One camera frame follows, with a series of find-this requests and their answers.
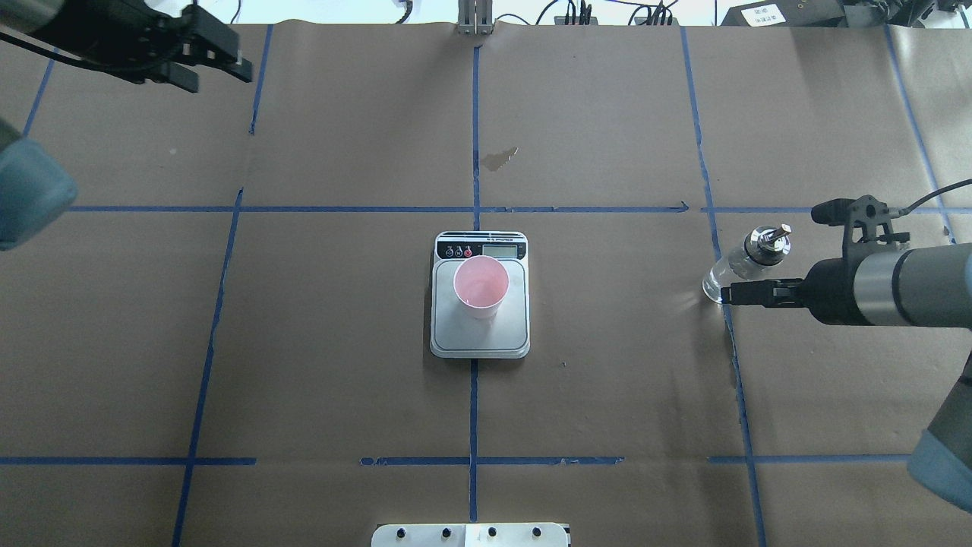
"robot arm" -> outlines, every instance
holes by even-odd
[[[239,35],[195,1],[173,18],[143,0],[0,0],[4,25],[80,58],[0,32],[4,42],[134,84],[152,80],[196,92],[199,78],[183,65],[197,64],[253,80]],[[74,180],[39,144],[0,120],[0,251],[40,232],[77,194]]]
[[[0,251],[40,232],[77,195],[74,180],[39,144],[0,119]]]
[[[198,75],[183,65],[197,64],[253,80],[253,64],[240,52],[239,35],[197,2],[173,18],[143,0],[0,0],[0,25],[81,59],[0,34],[5,42],[134,84],[152,80],[196,92]]]
[[[972,328],[972,243],[906,250],[909,235],[891,229],[892,219],[929,198],[895,210],[871,196],[821,203],[814,221],[844,227],[844,256],[816,263],[805,279],[733,283],[722,289],[722,302],[807,308],[828,325]],[[972,355],[922,433],[908,471],[972,513]]]

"metal bracket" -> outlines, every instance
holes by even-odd
[[[460,34],[493,34],[493,0],[459,0]]]

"stain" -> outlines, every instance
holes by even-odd
[[[486,156],[483,158],[482,163],[483,165],[486,165],[487,169],[491,171],[498,171],[500,170],[500,167],[509,163],[509,161],[513,159],[513,156],[516,156],[516,153],[519,151],[520,149],[514,146],[513,148],[503,150],[498,154],[490,154]]]

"table surface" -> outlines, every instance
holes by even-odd
[[[453,30],[244,25],[259,81],[196,95],[0,47],[0,116],[81,188],[2,257],[0,543],[967,544],[905,470],[966,331],[700,281],[780,222],[801,276],[840,253],[814,204],[967,178],[972,34]],[[970,241],[970,212],[895,226]],[[432,241],[472,229],[530,239],[522,360],[429,351]]]

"digital display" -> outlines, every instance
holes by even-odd
[[[483,254],[493,258],[516,258],[516,245],[483,245]]]

